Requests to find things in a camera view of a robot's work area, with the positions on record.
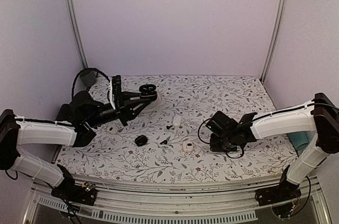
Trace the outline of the black charging case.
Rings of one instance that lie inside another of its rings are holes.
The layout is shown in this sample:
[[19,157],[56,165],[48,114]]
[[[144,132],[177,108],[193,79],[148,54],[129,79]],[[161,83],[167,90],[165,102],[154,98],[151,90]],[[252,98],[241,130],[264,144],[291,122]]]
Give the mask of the black charging case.
[[152,102],[157,99],[156,86],[154,84],[145,84],[139,87],[140,98],[150,99]]

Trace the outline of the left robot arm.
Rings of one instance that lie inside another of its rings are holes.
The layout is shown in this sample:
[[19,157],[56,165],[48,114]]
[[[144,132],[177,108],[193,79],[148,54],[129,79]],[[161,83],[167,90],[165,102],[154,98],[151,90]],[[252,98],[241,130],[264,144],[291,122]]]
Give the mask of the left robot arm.
[[154,89],[138,93],[115,93],[107,104],[93,100],[86,91],[77,93],[69,104],[63,104],[56,121],[27,119],[11,109],[1,114],[1,170],[9,169],[37,178],[51,185],[68,200],[75,199],[79,189],[70,172],[59,164],[48,163],[22,149],[28,144],[52,144],[85,147],[96,136],[95,129],[120,120],[123,126],[135,119],[157,99]]

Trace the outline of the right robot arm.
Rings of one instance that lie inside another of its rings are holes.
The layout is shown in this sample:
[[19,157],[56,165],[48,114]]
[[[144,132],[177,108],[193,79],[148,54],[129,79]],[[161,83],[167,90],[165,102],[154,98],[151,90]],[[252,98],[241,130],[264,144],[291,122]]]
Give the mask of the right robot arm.
[[225,148],[244,148],[249,142],[270,136],[313,131],[315,135],[301,156],[283,172],[274,196],[286,200],[301,181],[317,168],[330,154],[338,153],[338,107],[324,93],[302,105],[265,114],[245,114],[240,121],[216,112],[206,127],[216,139],[216,145]]

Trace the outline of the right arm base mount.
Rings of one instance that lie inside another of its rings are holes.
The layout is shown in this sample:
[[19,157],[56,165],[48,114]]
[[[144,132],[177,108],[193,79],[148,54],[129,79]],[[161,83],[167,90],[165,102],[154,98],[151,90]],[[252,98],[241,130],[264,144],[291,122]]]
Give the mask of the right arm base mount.
[[289,182],[282,182],[278,185],[255,191],[255,200],[259,203],[259,206],[292,200],[300,196],[301,191],[299,185],[294,185]]

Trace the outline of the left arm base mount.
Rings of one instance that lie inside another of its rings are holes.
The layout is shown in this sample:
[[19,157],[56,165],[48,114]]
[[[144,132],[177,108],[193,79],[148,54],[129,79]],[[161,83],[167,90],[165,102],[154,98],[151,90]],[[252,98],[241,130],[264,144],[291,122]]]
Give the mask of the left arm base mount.
[[93,206],[98,190],[91,183],[76,185],[72,183],[60,184],[54,187],[51,195],[64,201]]

